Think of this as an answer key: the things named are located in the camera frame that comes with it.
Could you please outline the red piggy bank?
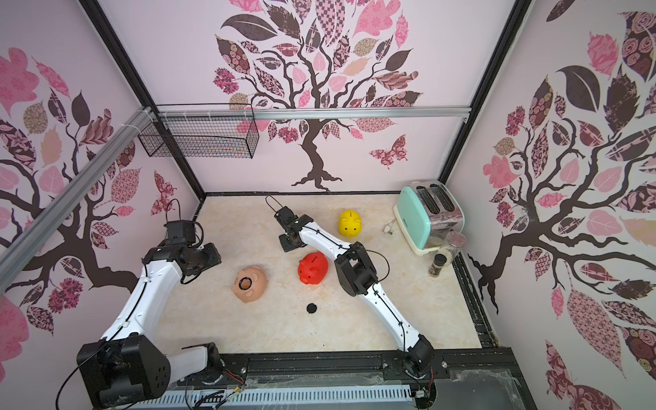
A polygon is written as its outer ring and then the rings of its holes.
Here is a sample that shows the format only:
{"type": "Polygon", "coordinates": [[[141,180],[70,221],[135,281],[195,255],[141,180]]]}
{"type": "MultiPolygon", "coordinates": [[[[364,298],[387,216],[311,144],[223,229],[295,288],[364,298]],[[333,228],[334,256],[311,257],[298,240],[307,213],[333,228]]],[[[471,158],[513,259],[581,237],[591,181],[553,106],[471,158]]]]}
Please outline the red piggy bank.
{"type": "Polygon", "coordinates": [[[321,252],[313,252],[299,261],[297,274],[304,285],[319,285],[328,272],[328,260],[321,252]]]}

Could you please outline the peach piggy bank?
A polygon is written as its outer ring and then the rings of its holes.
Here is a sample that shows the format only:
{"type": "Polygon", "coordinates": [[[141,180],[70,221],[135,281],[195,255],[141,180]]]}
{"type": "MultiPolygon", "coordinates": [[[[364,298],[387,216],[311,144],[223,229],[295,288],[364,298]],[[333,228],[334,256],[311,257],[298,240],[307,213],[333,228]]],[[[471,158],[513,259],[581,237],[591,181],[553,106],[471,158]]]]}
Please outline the peach piggy bank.
{"type": "Polygon", "coordinates": [[[243,303],[260,299],[268,286],[268,277],[261,268],[249,266],[239,271],[231,291],[243,303]]]}

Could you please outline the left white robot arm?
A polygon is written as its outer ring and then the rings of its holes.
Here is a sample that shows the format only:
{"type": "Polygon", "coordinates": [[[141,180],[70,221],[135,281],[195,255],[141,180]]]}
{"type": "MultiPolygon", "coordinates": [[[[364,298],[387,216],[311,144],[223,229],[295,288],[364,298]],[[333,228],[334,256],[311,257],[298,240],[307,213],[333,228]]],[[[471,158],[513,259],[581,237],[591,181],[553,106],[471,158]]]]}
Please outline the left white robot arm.
{"type": "Polygon", "coordinates": [[[191,375],[222,372],[224,364],[214,343],[165,355],[152,340],[174,288],[186,276],[196,278],[220,262],[213,244],[162,244],[148,252],[137,286],[117,319],[99,341],[87,343],[77,355],[95,409],[157,399],[172,384],[191,375]]]}

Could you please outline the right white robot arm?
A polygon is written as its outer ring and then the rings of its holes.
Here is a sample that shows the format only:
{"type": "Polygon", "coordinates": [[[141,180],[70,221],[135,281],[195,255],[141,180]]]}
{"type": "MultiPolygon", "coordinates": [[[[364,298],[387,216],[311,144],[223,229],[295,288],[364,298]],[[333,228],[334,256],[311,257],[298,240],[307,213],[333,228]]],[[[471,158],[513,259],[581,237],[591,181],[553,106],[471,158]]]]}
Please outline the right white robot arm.
{"type": "Polygon", "coordinates": [[[365,301],[386,325],[402,353],[404,371],[413,379],[423,379],[430,372],[434,348],[387,296],[364,245],[349,244],[329,234],[308,215],[295,215],[287,207],[277,211],[274,218],[285,231],[278,237],[283,250],[310,246],[332,261],[344,291],[365,301]]]}

